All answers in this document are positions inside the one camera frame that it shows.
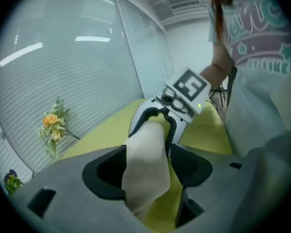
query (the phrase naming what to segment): robotic arm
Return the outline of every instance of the robotic arm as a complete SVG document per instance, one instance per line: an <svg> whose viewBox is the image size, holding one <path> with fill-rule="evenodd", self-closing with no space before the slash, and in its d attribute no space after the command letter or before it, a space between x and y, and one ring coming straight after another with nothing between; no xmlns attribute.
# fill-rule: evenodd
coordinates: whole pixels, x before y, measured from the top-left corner
<svg viewBox="0 0 291 233"><path fill-rule="evenodd" d="M166 82L163 92L142 103L132 118L129 137L151 116L159 113L170 123L165 149L170 156L171 144L179 143L188 123L200 114L210 91L210 83L186 68Z"/></svg>

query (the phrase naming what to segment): yellow-green table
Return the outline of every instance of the yellow-green table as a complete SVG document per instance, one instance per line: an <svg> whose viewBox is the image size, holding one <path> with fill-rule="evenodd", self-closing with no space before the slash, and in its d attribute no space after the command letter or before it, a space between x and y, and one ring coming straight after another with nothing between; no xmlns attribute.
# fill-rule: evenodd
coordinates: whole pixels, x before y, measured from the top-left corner
<svg viewBox="0 0 291 233"><path fill-rule="evenodd" d="M130 121L143 101L133 102L104 121L68 149L62 159L121 145L128 137ZM162 115L151 117L150 120L160 123L167 136L169 123ZM194 121L188 124L180 144L215 153L232 154L224 125L214 106L208 101L202 113L196 115ZM144 220L144 224L155 232L170 232L175 229L175 219L181 199L182 186L170 165L170 159L168 162L170 189L154 202Z"/></svg>

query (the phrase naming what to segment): woman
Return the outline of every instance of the woman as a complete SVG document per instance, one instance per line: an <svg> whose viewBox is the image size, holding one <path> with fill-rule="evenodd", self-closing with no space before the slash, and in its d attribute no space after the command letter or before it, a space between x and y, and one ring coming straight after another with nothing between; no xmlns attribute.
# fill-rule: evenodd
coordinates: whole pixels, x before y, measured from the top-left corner
<svg viewBox="0 0 291 233"><path fill-rule="evenodd" d="M213 59L201 75L216 88L237 68L226 131L246 155L286 130L272 94L291 69L291 24L276 0L211 0L210 21Z"/></svg>

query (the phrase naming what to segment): orange flower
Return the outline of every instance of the orange flower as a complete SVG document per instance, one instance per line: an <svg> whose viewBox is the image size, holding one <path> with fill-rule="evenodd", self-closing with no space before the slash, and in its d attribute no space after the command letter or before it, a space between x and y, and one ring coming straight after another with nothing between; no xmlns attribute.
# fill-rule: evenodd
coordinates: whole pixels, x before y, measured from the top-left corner
<svg viewBox="0 0 291 233"><path fill-rule="evenodd" d="M54 123L56 123L57 120L58 120L58 118L57 118L56 115L54 115L54 114L52 114L52 113L48 115L48 122L49 122L50 124L54 124Z"/></svg>
<svg viewBox="0 0 291 233"><path fill-rule="evenodd" d="M45 127L45 126L47 126L48 124L49 124L49 119L48 119L47 116L45 116L45 117L43 118L43 125L44 125L44 127Z"/></svg>

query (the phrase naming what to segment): yellow flower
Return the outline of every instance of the yellow flower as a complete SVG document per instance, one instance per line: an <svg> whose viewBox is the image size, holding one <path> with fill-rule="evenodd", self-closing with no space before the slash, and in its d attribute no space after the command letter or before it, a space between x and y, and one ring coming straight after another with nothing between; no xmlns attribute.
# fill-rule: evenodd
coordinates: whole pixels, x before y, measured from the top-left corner
<svg viewBox="0 0 291 233"><path fill-rule="evenodd" d="M59 141L62 136L60 135L59 130L52 130L51 137L54 141Z"/></svg>
<svg viewBox="0 0 291 233"><path fill-rule="evenodd" d="M45 117L43 118L43 125L44 125L44 127L45 127L45 126L47 126L48 124L49 124L49 119L48 119L47 116L45 116Z"/></svg>
<svg viewBox="0 0 291 233"><path fill-rule="evenodd" d="M49 122L50 124L54 124L54 123L56 123L57 120L58 120L57 116L54 115L53 113L51 113L51 114L48 115L48 122Z"/></svg>

